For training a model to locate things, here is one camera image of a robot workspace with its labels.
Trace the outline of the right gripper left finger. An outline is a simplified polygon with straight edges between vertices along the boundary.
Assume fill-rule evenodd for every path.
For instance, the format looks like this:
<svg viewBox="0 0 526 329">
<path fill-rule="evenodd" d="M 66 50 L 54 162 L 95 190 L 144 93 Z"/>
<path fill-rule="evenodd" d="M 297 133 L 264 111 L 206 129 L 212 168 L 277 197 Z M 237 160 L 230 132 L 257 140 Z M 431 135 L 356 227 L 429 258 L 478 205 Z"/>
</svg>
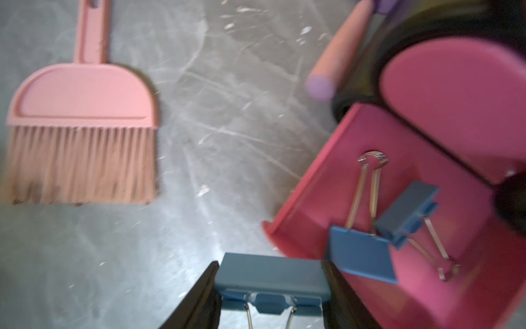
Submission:
<svg viewBox="0 0 526 329">
<path fill-rule="evenodd" d="M 215 289 L 215 278 L 220 269 L 212 261 L 177 308 L 160 326 L 161 329 L 217 329 L 222 309 L 222 296 Z"/>
</svg>

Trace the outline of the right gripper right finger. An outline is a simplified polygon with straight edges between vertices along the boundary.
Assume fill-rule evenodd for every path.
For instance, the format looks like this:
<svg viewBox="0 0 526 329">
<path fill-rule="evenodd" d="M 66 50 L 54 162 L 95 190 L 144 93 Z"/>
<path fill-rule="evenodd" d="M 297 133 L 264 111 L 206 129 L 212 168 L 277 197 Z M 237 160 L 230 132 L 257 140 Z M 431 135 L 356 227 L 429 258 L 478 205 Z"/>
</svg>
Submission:
<svg viewBox="0 0 526 329">
<path fill-rule="evenodd" d="M 351 288 L 335 264 L 323 260 L 331 298 L 322 304 L 324 327 L 327 329 L 381 329 L 374 316 Z"/>
</svg>

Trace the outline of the blue binder clip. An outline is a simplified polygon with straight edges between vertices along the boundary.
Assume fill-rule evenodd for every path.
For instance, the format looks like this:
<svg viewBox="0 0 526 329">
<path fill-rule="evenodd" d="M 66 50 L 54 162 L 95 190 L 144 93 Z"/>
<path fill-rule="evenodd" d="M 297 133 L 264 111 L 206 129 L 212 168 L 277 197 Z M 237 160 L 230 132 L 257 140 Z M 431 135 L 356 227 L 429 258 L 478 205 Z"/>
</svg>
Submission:
<svg viewBox="0 0 526 329">
<path fill-rule="evenodd" d="M 381 172 L 388 164 L 388 158 L 380 151 L 371 150 L 359 156 L 358 164 L 360 175 L 351 208 L 344 226 L 331 226 L 329 229 L 327 257 L 345 274 L 397 284 L 389 241 L 381 237 L 375 227 Z M 373 168 L 373 172 L 368 206 L 368 232 L 362 232 L 355 230 L 353 225 L 358 217 L 370 168 Z"/>
<path fill-rule="evenodd" d="M 286 327 L 294 317 L 320 317 L 331 300 L 327 276 L 319 260 L 227 253 L 216 273 L 214 288 L 222 309 L 240 311 L 253 328 L 251 309 L 281 315 L 289 310 Z"/>
<path fill-rule="evenodd" d="M 439 191 L 438 186 L 415 180 L 382 213 L 379 219 L 375 220 L 375 228 L 383 238 L 398 250 L 405 245 L 411 245 L 436 268 L 441 281 L 449 282 L 458 275 L 460 264 L 449 256 L 431 222 L 431 216 L 438 209 L 438 204 L 434 198 Z M 412 235 L 418 233 L 423 227 L 427 228 L 442 257 L 441 260 L 434 257 L 412 238 Z"/>
</svg>

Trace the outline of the black pink drawer cabinet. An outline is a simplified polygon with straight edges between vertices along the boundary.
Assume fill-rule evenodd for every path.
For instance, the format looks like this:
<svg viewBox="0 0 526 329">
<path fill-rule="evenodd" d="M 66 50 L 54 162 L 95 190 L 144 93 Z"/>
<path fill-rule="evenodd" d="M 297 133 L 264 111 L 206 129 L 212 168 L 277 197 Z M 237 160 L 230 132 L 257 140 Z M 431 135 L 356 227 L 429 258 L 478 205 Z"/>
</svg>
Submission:
<svg viewBox="0 0 526 329">
<path fill-rule="evenodd" d="M 337 127 L 272 222 L 342 328 L 502 328 L 525 299 L 525 2 L 359 1 L 305 87 Z"/>
</svg>

